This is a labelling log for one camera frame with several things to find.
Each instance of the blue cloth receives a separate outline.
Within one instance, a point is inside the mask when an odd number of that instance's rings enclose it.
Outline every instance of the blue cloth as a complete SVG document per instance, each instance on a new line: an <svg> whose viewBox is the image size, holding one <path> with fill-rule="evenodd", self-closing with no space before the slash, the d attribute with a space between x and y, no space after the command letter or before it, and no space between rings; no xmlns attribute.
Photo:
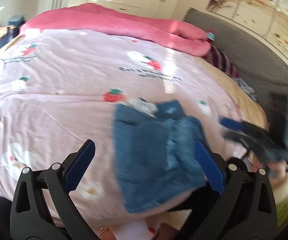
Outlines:
<svg viewBox="0 0 288 240"><path fill-rule="evenodd" d="M236 78L236 77L231 77L236 84L254 101L257 101L258 95L255 92L255 90L250 87L243 79L241 78Z"/></svg>
<svg viewBox="0 0 288 240"><path fill-rule="evenodd" d="M130 213L154 208L206 179L194 157L198 139L206 138L198 119L186 116L178 101L156 105L156 118L116 105L116 176Z"/></svg>

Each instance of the striped pillow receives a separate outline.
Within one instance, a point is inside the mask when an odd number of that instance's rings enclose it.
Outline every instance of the striped pillow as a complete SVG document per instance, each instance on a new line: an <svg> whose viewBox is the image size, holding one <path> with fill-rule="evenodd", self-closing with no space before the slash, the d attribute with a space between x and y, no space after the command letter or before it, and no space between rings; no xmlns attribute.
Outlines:
<svg viewBox="0 0 288 240"><path fill-rule="evenodd" d="M237 67L230 61L225 50L212 45L211 51L203 58L227 75L236 78L240 77Z"/></svg>

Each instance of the yellow-green cloth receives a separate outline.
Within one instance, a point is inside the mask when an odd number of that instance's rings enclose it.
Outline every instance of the yellow-green cloth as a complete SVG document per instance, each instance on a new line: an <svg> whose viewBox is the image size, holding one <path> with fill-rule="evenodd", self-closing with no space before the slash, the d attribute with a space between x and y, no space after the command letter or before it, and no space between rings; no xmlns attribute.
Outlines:
<svg viewBox="0 0 288 240"><path fill-rule="evenodd" d="M288 224L288 198L276 205L277 226L282 231Z"/></svg>

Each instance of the gray headboard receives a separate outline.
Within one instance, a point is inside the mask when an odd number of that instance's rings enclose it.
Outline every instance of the gray headboard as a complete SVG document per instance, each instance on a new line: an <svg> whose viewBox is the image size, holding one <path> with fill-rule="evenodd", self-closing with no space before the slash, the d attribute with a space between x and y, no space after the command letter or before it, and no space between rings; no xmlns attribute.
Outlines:
<svg viewBox="0 0 288 240"><path fill-rule="evenodd" d="M214 45L224 49L244 79L258 93L267 113L271 92L288 95L288 65L269 47L242 29L212 15L190 8L184 21L214 30Z"/></svg>

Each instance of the pink blanket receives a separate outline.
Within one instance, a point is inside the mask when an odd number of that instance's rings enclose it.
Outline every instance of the pink blanket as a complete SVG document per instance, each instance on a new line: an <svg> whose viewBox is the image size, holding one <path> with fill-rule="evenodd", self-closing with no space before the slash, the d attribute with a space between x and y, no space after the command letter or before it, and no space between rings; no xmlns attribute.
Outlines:
<svg viewBox="0 0 288 240"><path fill-rule="evenodd" d="M128 15L93 3L46 11L24 24L21 32L30 28L94 30L135 37L198 57L211 49L205 32L191 24Z"/></svg>

